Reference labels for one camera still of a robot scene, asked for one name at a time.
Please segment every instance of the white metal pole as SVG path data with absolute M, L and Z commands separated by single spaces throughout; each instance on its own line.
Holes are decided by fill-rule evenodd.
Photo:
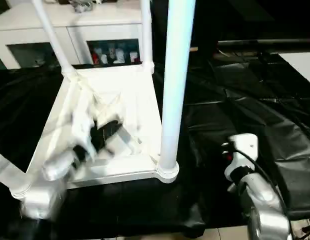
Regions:
M 24 197 L 31 186 L 30 180 L 27 174 L 0 154 L 0 182 L 9 188 L 14 198 Z
M 53 25 L 49 19 L 49 16 L 47 15 L 42 0 L 32 0 L 34 7 L 36 9 L 37 15 L 43 25 L 43 28 L 45 32 L 48 35 L 50 44 L 55 52 L 55 55 L 58 59 L 58 62 L 61 66 L 61 72 L 62 73 L 72 73 L 75 71 L 75 69 L 72 67 L 72 65 L 67 60 L 66 54 L 62 49 L 62 46 L 57 38 L 57 35 L 54 31 Z
M 154 73 L 152 48 L 152 15 L 150 0 L 140 0 L 142 21 L 143 67 Z
M 158 170 L 177 171 L 177 148 L 196 0 L 169 0 L 161 152 Z

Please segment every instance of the black tarp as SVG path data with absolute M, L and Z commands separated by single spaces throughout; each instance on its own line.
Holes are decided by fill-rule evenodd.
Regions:
M 277 55 L 213 64 L 214 71 L 189 66 L 177 180 L 69 190 L 54 224 L 58 236 L 97 239 L 245 224 L 237 197 L 226 191 L 220 148 L 238 133 L 258 136 L 257 161 L 278 183 L 290 218 L 310 218 L 310 83 Z M 160 112 L 163 76 L 156 64 Z M 0 153 L 23 170 L 61 82 L 60 68 L 0 71 Z M 20 220 L 18 201 L 0 185 L 0 236 L 14 235 Z

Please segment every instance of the floor tile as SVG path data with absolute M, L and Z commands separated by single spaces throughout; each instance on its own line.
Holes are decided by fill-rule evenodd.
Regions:
M 247 226 L 222 227 L 218 229 L 221 240 L 248 240 Z
M 221 240 L 219 231 L 217 228 L 206 229 L 203 236 L 197 238 L 198 240 Z M 181 233 L 165 233 L 165 234 L 154 234 L 154 235 L 143 235 L 143 236 L 120 236 L 117 240 L 189 240 L 184 237 Z
M 305 233 L 302 231 L 302 228 L 310 225 L 310 219 L 291 221 L 290 224 L 294 237 L 300 238 L 305 235 Z M 310 240 L 310 235 L 306 237 L 305 240 Z

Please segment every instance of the wire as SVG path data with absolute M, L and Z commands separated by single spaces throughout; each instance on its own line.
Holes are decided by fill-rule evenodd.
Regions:
M 225 53 L 225 52 L 219 50 L 218 48 L 217 48 L 217 51 L 219 51 L 220 54 L 222 54 L 222 55 L 224 55 L 224 56 L 226 56 L 226 57 L 228 57 L 228 58 L 233 57 L 232 55 L 229 55 L 229 54 L 227 54 L 227 53 Z

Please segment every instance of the robotic arm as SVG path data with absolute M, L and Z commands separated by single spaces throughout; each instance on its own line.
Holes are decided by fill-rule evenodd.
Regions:
M 237 188 L 243 212 L 248 217 L 251 240 L 291 240 L 291 226 L 285 215 L 282 200 L 274 187 L 255 171 L 258 157 L 258 138 L 244 133 L 230 137 L 224 143 L 223 154 L 230 161 L 225 177 Z

